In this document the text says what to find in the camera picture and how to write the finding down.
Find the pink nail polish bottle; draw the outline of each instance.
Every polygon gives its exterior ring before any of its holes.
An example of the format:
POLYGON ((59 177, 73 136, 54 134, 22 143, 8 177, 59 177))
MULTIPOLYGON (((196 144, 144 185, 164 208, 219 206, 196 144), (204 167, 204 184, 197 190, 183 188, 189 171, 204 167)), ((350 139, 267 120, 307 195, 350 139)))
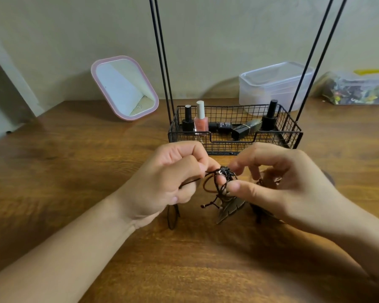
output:
POLYGON ((205 106, 203 101, 196 103, 196 117, 194 118, 196 132, 209 131, 208 117, 205 117, 205 106))

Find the wire basket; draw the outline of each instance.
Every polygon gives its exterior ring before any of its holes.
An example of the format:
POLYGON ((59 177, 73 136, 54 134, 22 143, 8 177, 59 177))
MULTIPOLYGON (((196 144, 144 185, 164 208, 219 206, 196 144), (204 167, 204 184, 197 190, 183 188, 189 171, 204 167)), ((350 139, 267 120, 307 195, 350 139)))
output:
MULTIPOLYGON (((192 115, 196 106, 191 106, 192 115)), ((268 105, 244 106, 205 106, 205 116, 209 122, 231 122, 233 127, 250 120, 262 118, 267 113, 268 105)), ((237 155, 254 142, 268 142, 282 147, 295 149, 303 132, 289 113, 278 105, 276 125, 272 131, 258 131, 234 141, 230 134, 218 132, 183 132, 182 119, 185 119, 185 107, 177 106, 175 116, 168 131, 169 142, 197 140, 203 144, 209 155, 237 155)))

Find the nail polish bottle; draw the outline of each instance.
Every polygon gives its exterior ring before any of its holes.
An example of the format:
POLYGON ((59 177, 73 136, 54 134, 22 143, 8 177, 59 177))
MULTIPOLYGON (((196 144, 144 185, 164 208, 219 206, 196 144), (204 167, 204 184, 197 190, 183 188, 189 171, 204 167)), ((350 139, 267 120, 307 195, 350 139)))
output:
POLYGON ((278 104, 278 100, 271 100, 270 105, 268 106, 268 111, 265 116, 263 116, 263 123, 261 126, 261 131, 272 131, 275 130, 275 110, 278 104))
POLYGON ((193 132, 194 121, 192 120, 191 105, 185 106, 185 119, 183 119, 183 132, 193 132))
POLYGON ((233 125, 230 122, 209 122, 209 132, 228 134, 232 131, 233 125))
POLYGON ((239 141, 241 138, 246 137, 248 134, 257 132, 261 127, 260 119, 253 119, 246 124, 241 124, 232 129, 232 138, 234 141, 239 141))
POLYGON ((208 117, 205 117, 205 106, 203 101, 196 102, 196 117, 194 118, 195 131, 207 132, 209 130, 208 117))

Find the wooden table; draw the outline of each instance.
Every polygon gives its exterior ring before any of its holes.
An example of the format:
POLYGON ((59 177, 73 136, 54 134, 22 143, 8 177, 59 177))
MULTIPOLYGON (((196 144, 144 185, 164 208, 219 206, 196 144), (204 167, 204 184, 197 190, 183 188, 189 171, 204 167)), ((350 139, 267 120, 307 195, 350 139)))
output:
MULTIPOLYGON (((310 99, 302 115, 299 148, 379 217, 379 106, 310 99)), ((163 101, 135 122, 105 101, 63 102, 0 140, 0 270, 121 186, 168 142, 168 126, 163 101)), ((199 189, 174 231, 166 211, 136 231, 81 301, 379 302, 335 244, 269 219, 258 225, 249 206, 217 226, 215 209, 199 207, 210 199, 199 189)))

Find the white bottle cap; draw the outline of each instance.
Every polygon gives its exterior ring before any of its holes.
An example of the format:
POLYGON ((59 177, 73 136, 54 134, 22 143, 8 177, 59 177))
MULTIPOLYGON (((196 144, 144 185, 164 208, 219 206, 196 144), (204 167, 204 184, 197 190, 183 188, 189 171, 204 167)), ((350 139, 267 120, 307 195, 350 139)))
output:
POLYGON ((204 119, 205 118, 205 107, 203 101, 197 101, 196 102, 196 116, 198 119, 204 119))

